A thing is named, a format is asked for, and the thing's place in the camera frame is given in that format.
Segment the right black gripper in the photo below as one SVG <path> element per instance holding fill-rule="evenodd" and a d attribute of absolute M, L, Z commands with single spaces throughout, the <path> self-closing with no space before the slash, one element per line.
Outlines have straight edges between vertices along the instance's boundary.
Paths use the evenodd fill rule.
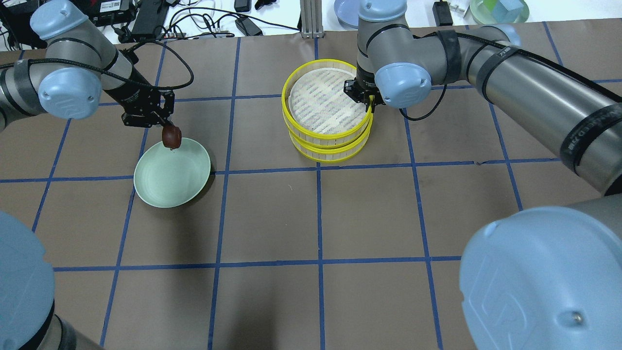
<path fill-rule="evenodd" d="M 364 82 L 358 82 L 356 78 L 345 80 L 344 93 L 354 102 L 364 104 L 365 113 L 375 113 L 377 88 L 367 86 Z"/>

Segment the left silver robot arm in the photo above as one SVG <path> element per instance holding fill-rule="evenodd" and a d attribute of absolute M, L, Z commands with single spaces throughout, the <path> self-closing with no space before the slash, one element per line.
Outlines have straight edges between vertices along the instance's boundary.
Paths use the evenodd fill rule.
<path fill-rule="evenodd" d="M 133 49 L 120 51 L 69 0 L 51 0 L 31 16 L 47 43 L 42 60 L 1 68 L 1 128 L 49 113 L 91 117 L 106 93 L 127 126 L 170 125 L 174 92 L 147 82 Z M 56 313 L 55 273 L 45 249 L 19 219 L 1 213 L 1 339 L 3 350 L 100 350 L 100 344 Z"/>

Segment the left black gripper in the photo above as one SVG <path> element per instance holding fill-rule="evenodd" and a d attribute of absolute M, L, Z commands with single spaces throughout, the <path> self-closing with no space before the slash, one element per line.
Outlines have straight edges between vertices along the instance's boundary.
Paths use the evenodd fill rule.
<path fill-rule="evenodd" d="M 162 93 L 158 89 L 121 86 L 119 104 L 124 110 L 121 116 L 123 124 L 136 128 L 151 128 L 154 125 L 165 128 L 171 125 L 168 115 L 160 115 L 161 100 Z"/>

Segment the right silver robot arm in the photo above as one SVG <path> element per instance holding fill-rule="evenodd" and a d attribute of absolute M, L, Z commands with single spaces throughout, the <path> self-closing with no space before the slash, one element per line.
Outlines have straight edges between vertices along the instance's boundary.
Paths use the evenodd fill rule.
<path fill-rule="evenodd" d="M 382 135 L 395 139 L 383 140 Z M 402 151 L 396 167 L 322 171 L 324 332 L 328 350 L 475 350 L 459 286 L 461 256 L 477 231 L 498 223 L 501 251 L 518 271 L 562 273 L 551 281 L 505 277 L 485 296 L 484 316 L 502 330 L 524 323 L 512 296 L 535 287 L 535 321 L 526 350 L 619 350 L 621 269 L 609 277 L 609 249 L 571 219 L 554 229 L 545 257 L 536 250 L 553 225 L 549 209 L 572 209 L 621 226 L 621 206 L 569 172 L 498 107 L 472 88 L 450 89 L 422 122 L 376 113 L 366 151 Z"/>

